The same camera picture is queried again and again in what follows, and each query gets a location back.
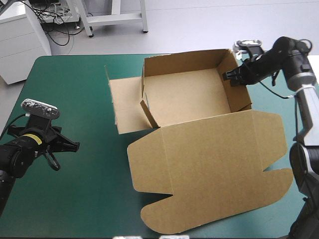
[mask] cabinet drawer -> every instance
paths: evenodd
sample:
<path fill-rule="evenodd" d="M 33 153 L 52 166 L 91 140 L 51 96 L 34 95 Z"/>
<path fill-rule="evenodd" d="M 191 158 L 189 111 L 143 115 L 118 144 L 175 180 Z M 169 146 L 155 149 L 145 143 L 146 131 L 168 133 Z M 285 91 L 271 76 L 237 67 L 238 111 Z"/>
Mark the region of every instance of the cabinet drawer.
<path fill-rule="evenodd" d="M 41 42 L 35 33 L 14 37 L 0 42 L 0 58 L 39 47 Z"/>
<path fill-rule="evenodd" d="M 46 53 L 42 47 L 0 58 L 0 75 L 7 84 L 26 80 L 35 60 Z"/>
<path fill-rule="evenodd" d="M 0 43 L 1 41 L 33 32 L 34 30 L 26 17 L 0 23 Z"/>

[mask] green table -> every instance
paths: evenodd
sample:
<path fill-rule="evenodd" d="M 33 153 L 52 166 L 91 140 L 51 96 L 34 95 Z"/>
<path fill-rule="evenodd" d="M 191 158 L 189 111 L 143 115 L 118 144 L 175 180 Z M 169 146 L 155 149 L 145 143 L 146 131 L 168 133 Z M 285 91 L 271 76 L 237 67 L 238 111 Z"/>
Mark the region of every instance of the green table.
<path fill-rule="evenodd" d="M 133 189 L 126 152 L 130 143 L 150 131 L 118 135 L 105 76 L 105 66 L 114 79 L 139 76 L 147 56 L 50 56 L 35 62 L 10 119 L 23 113 L 20 103 L 25 98 L 55 105 L 61 116 L 53 125 L 61 126 L 62 133 L 81 146 L 77 153 L 56 154 L 59 172 L 41 157 L 17 180 L 0 218 L 1 237 L 158 236 L 144 225 L 140 210 L 163 195 Z M 277 84 L 277 92 L 291 93 L 282 75 Z M 254 109 L 283 117 L 291 146 L 294 100 L 281 100 L 260 85 L 249 87 L 249 92 Z M 16 124 L 25 124 L 25 119 Z M 1 143 L 10 139 L 6 135 Z M 271 166 L 283 167 L 290 167 L 288 154 Z M 302 197 L 294 184 L 275 204 L 185 233 L 197 238 L 283 236 L 303 205 Z"/>

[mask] gray floor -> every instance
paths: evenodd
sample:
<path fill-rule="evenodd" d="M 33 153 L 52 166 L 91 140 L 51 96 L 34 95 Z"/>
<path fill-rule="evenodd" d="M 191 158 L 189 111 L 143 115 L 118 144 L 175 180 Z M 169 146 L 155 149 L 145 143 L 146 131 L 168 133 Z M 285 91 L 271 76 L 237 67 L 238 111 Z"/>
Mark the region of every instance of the gray floor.
<path fill-rule="evenodd" d="M 94 28 L 71 37 L 67 46 L 50 43 L 53 55 L 172 53 L 229 48 L 237 39 L 262 39 L 264 48 L 285 35 L 307 38 L 319 55 L 319 0 L 146 0 L 149 33 L 141 24 Z M 105 0 L 87 0 L 88 11 L 101 15 L 110 9 Z M 139 0 L 122 0 L 122 12 L 139 9 Z M 66 35 L 54 34 L 60 43 Z M 0 130 L 23 82 L 0 82 Z"/>

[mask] cardboard box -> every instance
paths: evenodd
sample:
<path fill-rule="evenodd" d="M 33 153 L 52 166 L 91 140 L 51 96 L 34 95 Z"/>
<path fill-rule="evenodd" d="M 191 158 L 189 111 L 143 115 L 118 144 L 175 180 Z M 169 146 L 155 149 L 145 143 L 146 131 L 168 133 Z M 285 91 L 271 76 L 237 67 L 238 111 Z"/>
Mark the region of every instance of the cardboard box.
<path fill-rule="evenodd" d="M 145 224 L 175 234 L 282 198 L 291 169 L 280 116 L 251 110 L 246 87 L 222 74 L 229 50 L 146 58 L 141 77 L 110 80 L 119 133 L 158 128 L 128 147 L 134 188 L 172 194 L 146 205 Z"/>

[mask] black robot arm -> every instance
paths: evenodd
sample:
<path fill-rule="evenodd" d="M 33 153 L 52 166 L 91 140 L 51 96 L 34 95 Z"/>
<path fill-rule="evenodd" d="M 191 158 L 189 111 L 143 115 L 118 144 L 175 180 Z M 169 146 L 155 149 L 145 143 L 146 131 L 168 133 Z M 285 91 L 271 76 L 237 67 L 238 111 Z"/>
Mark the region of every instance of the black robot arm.
<path fill-rule="evenodd" d="M 49 166 L 58 171 L 60 165 L 53 153 L 76 152 L 80 145 L 63 136 L 60 127 L 51 125 L 60 116 L 56 107 L 30 99 L 21 106 L 29 114 L 27 125 L 11 125 L 8 134 L 15 139 L 0 145 L 0 216 L 15 179 L 23 177 L 36 158 L 45 156 Z"/>
<path fill-rule="evenodd" d="M 310 41 L 288 37 L 280 37 L 266 53 L 260 41 L 239 41 L 235 50 L 247 52 L 250 57 L 223 75 L 231 86 L 253 85 L 270 76 L 275 85 L 278 72 L 283 70 L 288 88 L 295 91 L 303 130 L 298 132 L 296 127 L 290 163 L 299 191 L 308 198 L 291 227 L 290 239 L 319 238 L 319 98 L 314 87 L 317 80 L 308 60 L 311 49 Z"/>

